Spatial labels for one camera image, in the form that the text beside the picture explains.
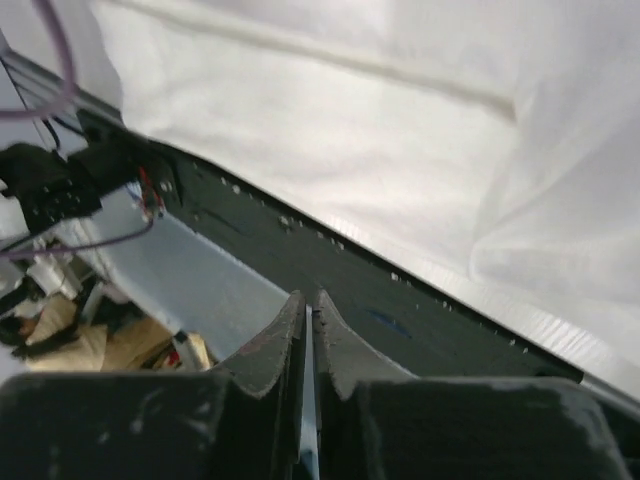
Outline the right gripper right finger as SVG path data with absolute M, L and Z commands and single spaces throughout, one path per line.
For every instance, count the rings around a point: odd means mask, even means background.
M 324 479 L 626 479 L 598 401 L 532 377 L 418 378 L 314 303 L 319 474 Z

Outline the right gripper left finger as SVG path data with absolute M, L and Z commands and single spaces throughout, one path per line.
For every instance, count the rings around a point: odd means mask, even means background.
M 1 388 L 5 479 L 288 479 L 306 301 L 204 372 L 21 374 Z

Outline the white t shirt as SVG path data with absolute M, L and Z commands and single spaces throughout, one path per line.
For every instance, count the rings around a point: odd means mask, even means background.
M 132 131 L 639 348 L 635 1 L 97 1 Z

